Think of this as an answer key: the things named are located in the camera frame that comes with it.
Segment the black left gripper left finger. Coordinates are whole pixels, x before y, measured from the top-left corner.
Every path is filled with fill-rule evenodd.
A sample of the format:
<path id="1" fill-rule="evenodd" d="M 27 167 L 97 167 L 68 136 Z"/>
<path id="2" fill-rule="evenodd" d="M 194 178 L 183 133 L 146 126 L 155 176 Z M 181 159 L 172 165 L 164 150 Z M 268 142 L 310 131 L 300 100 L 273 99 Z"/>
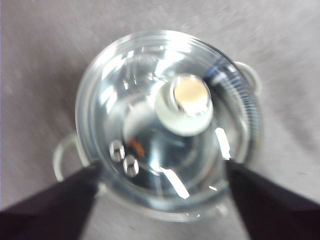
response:
<path id="1" fill-rule="evenodd" d="M 0 212 L 2 240 L 78 240 L 95 196 L 102 163 L 96 161 L 67 179 Z"/>

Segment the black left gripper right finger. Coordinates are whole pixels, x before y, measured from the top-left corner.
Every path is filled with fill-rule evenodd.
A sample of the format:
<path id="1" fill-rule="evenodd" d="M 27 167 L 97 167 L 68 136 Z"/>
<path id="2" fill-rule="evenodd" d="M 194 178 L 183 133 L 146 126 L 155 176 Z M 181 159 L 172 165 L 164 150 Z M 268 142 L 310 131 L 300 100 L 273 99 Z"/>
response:
<path id="1" fill-rule="evenodd" d="M 320 205 L 283 188 L 244 164 L 226 161 L 226 176 L 252 240 L 318 240 Z"/>

